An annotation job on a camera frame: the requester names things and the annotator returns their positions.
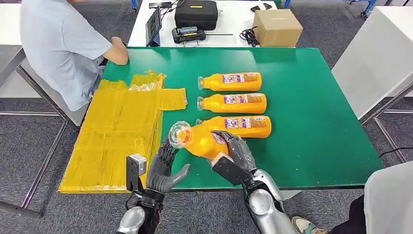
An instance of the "person's leg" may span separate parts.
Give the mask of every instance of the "person's leg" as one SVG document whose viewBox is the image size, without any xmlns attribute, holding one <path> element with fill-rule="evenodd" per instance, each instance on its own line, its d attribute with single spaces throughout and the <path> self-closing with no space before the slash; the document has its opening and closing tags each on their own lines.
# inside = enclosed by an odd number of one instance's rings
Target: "person's leg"
<svg viewBox="0 0 413 234">
<path fill-rule="evenodd" d="M 291 219 L 291 223 L 299 234 L 327 234 L 326 230 L 317 228 L 312 222 L 299 216 Z"/>
<path fill-rule="evenodd" d="M 364 215 L 364 195 L 350 205 L 349 220 L 335 226 L 330 234 L 366 234 L 366 216 Z"/>
<path fill-rule="evenodd" d="M 317 228 L 305 218 L 296 216 L 291 219 L 294 228 L 300 234 L 366 234 L 366 217 L 364 216 L 364 195 L 350 205 L 349 220 L 335 226 L 331 231 Z"/>
</svg>

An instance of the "yellow packaging film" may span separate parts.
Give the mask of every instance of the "yellow packaging film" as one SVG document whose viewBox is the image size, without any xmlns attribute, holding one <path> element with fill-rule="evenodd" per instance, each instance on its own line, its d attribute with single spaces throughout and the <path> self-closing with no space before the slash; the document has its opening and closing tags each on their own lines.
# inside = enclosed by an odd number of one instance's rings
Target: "yellow packaging film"
<svg viewBox="0 0 413 234">
<path fill-rule="evenodd" d="M 59 186 L 61 193 L 124 193 L 126 156 L 139 153 L 149 167 L 161 142 L 162 110 L 185 109 L 187 103 L 185 89 L 163 89 L 164 78 L 148 71 L 134 75 L 129 87 L 123 81 L 100 82 Z M 141 179 L 145 186 L 146 174 Z"/>
</svg>

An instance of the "black device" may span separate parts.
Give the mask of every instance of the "black device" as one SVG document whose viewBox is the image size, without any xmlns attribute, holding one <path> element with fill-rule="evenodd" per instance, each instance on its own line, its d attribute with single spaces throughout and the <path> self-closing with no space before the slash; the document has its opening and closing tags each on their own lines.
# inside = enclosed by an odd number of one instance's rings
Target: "black device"
<svg viewBox="0 0 413 234">
<path fill-rule="evenodd" d="M 218 8 L 214 1 L 179 0 L 175 11 L 177 28 L 197 26 L 202 30 L 214 30 L 217 26 Z"/>
<path fill-rule="evenodd" d="M 259 6 L 251 7 L 252 12 L 256 12 L 256 11 L 259 11 L 259 10 L 261 10 Z"/>
<path fill-rule="evenodd" d="M 270 5 L 270 4 L 268 4 L 268 3 L 263 3 L 263 5 L 264 5 L 264 7 L 268 10 L 268 9 L 271 9 L 272 8 L 272 6 Z"/>
<path fill-rule="evenodd" d="M 161 30 L 161 27 L 161 10 L 157 7 L 146 23 L 146 46 L 156 47 L 161 45 L 159 39 L 159 30 Z"/>
<path fill-rule="evenodd" d="M 172 2 L 165 1 L 165 2 L 151 2 L 149 3 L 149 8 L 171 8 Z"/>
<path fill-rule="evenodd" d="M 177 44 L 184 41 L 205 40 L 207 36 L 197 26 L 172 29 L 173 41 Z"/>
</svg>

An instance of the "person's arm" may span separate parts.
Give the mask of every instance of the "person's arm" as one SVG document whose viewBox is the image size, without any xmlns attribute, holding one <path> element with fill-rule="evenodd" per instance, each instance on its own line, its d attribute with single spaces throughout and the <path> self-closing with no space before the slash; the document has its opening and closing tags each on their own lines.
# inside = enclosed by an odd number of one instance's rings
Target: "person's arm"
<svg viewBox="0 0 413 234">
<path fill-rule="evenodd" d="M 113 37 L 110 43 L 93 29 L 78 12 L 69 15 L 63 21 L 62 36 L 66 50 L 69 52 L 83 55 L 92 60 L 103 56 L 117 65 L 128 63 L 128 52 L 122 40 Z"/>
<path fill-rule="evenodd" d="M 123 44 L 122 39 L 118 37 L 112 37 L 112 47 L 105 52 L 102 57 L 113 62 L 117 65 L 126 65 L 128 63 L 128 51 Z"/>
</svg>

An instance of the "cardboard box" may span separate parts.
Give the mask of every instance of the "cardboard box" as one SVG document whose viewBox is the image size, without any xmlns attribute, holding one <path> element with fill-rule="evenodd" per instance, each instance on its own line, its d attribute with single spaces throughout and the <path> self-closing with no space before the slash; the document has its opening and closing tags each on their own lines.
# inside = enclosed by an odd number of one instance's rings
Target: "cardboard box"
<svg viewBox="0 0 413 234">
<path fill-rule="evenodd" d="M 255 12 L 253 27 L 261 47 L 295 47 L 302 26 L 289 9 Z"/>
</svg>

